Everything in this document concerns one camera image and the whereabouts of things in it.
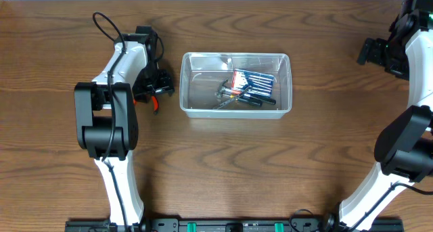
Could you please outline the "small claw hammer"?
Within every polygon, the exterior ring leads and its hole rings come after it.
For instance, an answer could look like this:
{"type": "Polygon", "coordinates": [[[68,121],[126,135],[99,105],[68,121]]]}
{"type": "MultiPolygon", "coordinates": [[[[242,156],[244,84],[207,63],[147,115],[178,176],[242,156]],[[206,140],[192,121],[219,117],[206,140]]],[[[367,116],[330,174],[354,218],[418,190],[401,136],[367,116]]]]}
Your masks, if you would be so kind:
{"type": "MultiPolygon", "coordinates": [[[[223,94],[228,94],[228,95],[237,95],[239,93],[241,93],[241,91],[238,90],[234,90],[232,88],[227,87],[225,84],[228,82],[228,79],[226,78],[218,87],[218,89],[216,90],[216,97],[221,99],[223,97],[223,94]]],[[[275,105],[276,104],[276,100],[272,99],[270,97],[265,97],[262,95],[258,95],[255,93],[247,93],[245,94],[243,97],[248,97],[248,98],[254,98],[254,99],[259,99],[261,100],[263,103],[267,103],[267,104],[271,104],[271,105],[275,105]]]]}

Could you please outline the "black yellow screwdriver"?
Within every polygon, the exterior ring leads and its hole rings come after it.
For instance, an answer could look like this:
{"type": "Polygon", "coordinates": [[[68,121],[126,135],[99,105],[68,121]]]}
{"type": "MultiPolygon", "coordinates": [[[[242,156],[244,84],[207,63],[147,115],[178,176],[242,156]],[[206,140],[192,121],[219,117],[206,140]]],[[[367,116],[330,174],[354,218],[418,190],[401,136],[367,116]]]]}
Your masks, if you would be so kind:
{"type": "MultiPolygon", "coordinates": [[[[223,94],[223,97],[228,98],[228,99],[233,99],[235,96],[223,94]]],[[[263,104],[263,102],[259,99],[248,98],[248,97],[240,97],[237,99],[237,102],[245,103],[245,104],[248,104],[249,106],[253,106],[253,107],[261,107],[263,104]]]]}

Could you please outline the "orange handled pliers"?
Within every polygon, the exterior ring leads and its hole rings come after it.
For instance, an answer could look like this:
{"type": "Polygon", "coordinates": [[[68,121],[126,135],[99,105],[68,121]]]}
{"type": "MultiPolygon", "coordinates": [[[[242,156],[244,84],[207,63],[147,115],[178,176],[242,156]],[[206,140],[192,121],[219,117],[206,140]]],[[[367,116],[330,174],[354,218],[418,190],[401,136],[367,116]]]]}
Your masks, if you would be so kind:
{"type": "MultiPolygon", "coordinates": [[[[157,115],[159,113],[159,103],[158,103],[158,100],[157,100],[157,98],[156,98],[155,95],[150,95],[150,99],[152,100],[153,107],[154,107],[153,114],[157,115]]],[[[147,103],[147,98],[145,98],[145,100],[141,101],[141,102],[147,103]]],[[[136,99],[134,99],[133,100],[133,104],[136,106],[137,103],[138,103],[138,101],[136,99]]]]}

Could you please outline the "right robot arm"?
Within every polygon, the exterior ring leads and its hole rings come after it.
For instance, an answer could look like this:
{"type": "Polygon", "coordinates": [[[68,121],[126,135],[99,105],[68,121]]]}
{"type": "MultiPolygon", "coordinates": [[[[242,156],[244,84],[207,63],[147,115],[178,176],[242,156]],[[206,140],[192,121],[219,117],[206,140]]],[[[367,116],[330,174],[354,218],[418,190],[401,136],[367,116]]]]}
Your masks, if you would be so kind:
{"type": "Polygon", "coordinates": [[[375,163],[355,192],[328,214],[320,231],[403,231],[400,219],[379,218],[402,191],[432,176],[432,0],[403,0],[388,39],[365,40],[358,64],[367,62],[409,82],[407,109],[378,136],[375,163]]]}

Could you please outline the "silver black wrench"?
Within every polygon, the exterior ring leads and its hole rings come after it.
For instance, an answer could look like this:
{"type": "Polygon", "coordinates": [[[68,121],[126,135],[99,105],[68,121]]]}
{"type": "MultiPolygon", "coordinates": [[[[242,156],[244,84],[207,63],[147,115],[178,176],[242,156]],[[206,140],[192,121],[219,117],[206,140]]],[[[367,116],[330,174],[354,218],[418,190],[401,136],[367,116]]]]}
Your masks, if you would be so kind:
{"type": "Polygon", "coordinates": [[[237,101],[239,98],[243,97],[245,94],[247,94],[250,90],[252,89],[251,86],[248,86],[245,90],[243,90],[241,93],[230,97],[228,100],[220,103],[219,105],[216,105],[215,107],[213,107],[213,110],[219,110],[223,107],[225,107],[226,105],[230,104],[231,102],[237,101]]]}

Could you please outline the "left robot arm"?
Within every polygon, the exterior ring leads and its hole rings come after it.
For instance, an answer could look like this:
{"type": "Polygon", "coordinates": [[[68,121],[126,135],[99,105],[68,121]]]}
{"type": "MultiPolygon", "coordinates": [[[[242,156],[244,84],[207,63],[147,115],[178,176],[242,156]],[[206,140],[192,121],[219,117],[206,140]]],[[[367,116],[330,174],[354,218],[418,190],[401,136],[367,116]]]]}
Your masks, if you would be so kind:
{"type": "Polygon", "coordinates": [[[74,88],[77,141],[98,167],[110,203],[110,217],[90,231],[144,231],[145,206],[133,168],[133,151],[139,127],[135,105],[152,101],[157,114],[157,95],[173,95],[173,79],[158,67],[162,40],[150,26],[113,40],[114,53],[104,70],[90,82],[74,88]]]}

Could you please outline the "precision screwdriver set case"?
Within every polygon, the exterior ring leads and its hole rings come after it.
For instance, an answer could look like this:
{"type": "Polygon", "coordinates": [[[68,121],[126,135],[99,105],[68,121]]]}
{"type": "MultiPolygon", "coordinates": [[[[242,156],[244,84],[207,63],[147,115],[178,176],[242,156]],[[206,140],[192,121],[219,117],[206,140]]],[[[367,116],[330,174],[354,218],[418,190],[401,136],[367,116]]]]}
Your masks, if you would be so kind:
{"type": "Polygon", "coordinates": [[[233,71],[231,88],[233,90],[244,90],[252,87],[251,94],[261,95],[266,98],[272,96],[275,77],[271,74],[236,69],[233,71]]]}

